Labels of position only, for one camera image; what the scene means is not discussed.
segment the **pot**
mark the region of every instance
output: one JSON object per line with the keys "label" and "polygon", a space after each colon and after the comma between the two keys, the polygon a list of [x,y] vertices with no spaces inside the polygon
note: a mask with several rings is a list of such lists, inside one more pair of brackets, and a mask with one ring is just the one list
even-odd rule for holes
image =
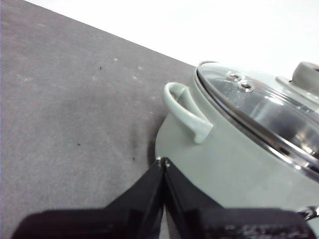
{"label": "pot", "polygon": [[[156,140],[224,207],[296,210],[319,202],[319,66],[292,80],[202,62],[187,85],[168,83]],[[319,219],[310,221],[319,234]]]}

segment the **metal rivet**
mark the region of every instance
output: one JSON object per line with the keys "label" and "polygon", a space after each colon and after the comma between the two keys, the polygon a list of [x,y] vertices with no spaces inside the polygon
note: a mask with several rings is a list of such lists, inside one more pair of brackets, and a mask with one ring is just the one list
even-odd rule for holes
{"label": "metal rivet", "polygon": [[240,74],[240,73],[235,73],[235,72],[228,72],[226,74],[226,77],[228,79],[231,79],[233,81],[242,81],[245,79],[245,76],[243,74]]}
{"label": "metal rivet", "polygon": [[247,83],[242,83],[241,86],[246,88],[246,89],[251,89],[251,86]]}
{"label": "metal rivet", "polygon": [[165,161],[165,166],[166,166],[166,168],[170,167],[168,160]]}

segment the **pot handle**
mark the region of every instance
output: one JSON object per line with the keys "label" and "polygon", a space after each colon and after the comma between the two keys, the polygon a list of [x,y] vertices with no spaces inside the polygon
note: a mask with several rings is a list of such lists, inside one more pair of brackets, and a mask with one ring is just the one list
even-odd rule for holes
{"label": "pot handle", "polygon": [[[185,101],[187,101],[188,105],[191,105],[192,111],[197,115],[188,111],[178,103],[178,99],[182,94],[185,94],[183,95]],[[167,83],[164,87],[162,97],[168,110],[186,127],[194,132],[194,142],[201,144],[213,129],[213,124],[209,122],[206,116],[200,111],[190,95],[188,87],[177,82]]]}

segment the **glass lid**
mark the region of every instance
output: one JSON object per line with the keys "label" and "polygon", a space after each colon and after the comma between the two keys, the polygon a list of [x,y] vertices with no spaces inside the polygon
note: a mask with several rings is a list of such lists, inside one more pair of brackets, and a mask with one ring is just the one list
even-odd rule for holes
{"label": "glass lid", "polygon": [[219,63],[200,64],[197,75],[209,98],[232,118],[281,153],[307,159],[319,172],[316,111]]}

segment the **dark spot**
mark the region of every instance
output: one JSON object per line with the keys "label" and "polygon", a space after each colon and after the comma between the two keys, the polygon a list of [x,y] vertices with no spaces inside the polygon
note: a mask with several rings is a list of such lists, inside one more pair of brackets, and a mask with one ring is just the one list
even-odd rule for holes
{"label": "dark spot", "polygon": [[289,154],[290,154],[286,149],[284,149],[282,147],[280,147],[279,150],[280,150],[281,153],[283,153],[283,154],[285,154],[287,156],[289,156]]}
{"label": "dark spot", "polygon": [[248,84],[246,84],[246,83],[241,84],[241,86],[244,87],[244,88],[246,88],[246,89],[250,89],[250,88],[251,88],[251,86],[248,85]]}

